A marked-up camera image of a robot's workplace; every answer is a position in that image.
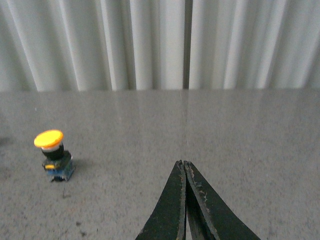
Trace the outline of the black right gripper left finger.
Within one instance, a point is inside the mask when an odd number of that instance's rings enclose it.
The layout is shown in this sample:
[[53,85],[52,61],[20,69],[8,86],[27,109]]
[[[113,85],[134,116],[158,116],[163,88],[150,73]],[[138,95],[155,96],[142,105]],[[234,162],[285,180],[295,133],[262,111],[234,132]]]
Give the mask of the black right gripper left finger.
[[184,164],[177,161],[157,204],[137,240],[184,240],[186,238],[186,186]]

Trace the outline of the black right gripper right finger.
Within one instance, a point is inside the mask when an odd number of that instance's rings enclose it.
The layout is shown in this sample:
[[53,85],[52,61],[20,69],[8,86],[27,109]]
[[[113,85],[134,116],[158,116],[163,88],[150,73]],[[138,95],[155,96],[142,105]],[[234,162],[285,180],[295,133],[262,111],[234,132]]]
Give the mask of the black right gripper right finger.
[[258,240],[190,161],[184,162],[186,207],[193,240]]

